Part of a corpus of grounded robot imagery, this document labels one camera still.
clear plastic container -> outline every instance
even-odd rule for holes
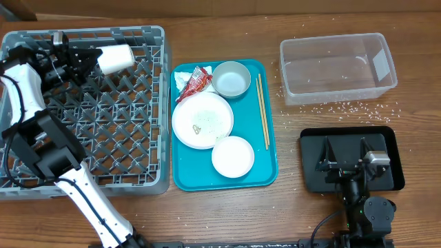
[[[286,105],[373,99],[398,83],[379,33],[282,41],[280,73]]]

gray dish rack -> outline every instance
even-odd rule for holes
[[[170,183],[168,101],[172,55],[159,26],[36,30],[9,32],[0,55],[18,45],[48,50],[50,35],[64,31],[71,47],[130,45],[133,68],[104,76],[98,68],[81,87],[68,82],[44,96],[48,109],[81,141],[86,161],[106,196],[162,194]],[[4,90],[0,102],[0,132],[8,128],[11,107]],[[3,152],[1,142],[0,156]],[[10,152],[11,174],[22,183],[40,180]],[[62,196],[56,186],[21,189],[0,170],[0,200]]]

food wrapper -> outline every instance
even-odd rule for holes
[[[176,99],[176,102],[180,103],[185,97],[203,91],[210,83],[212,83],[212,78],[213,76],[209,75],[204,68],[196,66],[190,80],[182,90],[181,95]]]

white plate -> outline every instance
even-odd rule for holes
[[[243,138],[230,136],[217,142],[212,152],[214,169],[222,176],[238,178],[254,164],[253,147]]]
[[[172,116],[176,137],[194,149],[213,148],[216,141],[229,136],[233,123],[233,111],[227,101],[209,92],[183,99]]]

chopsticks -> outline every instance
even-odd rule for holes
[[[259,100],[260,118],[262,119],[263,137],[265,138],[265,149],[269,146],[269,134],[267,124],[267,112],[265,110],[265,100],[263,98],[262,79],[259,74],[259,81],[256,79],[257,98]]]

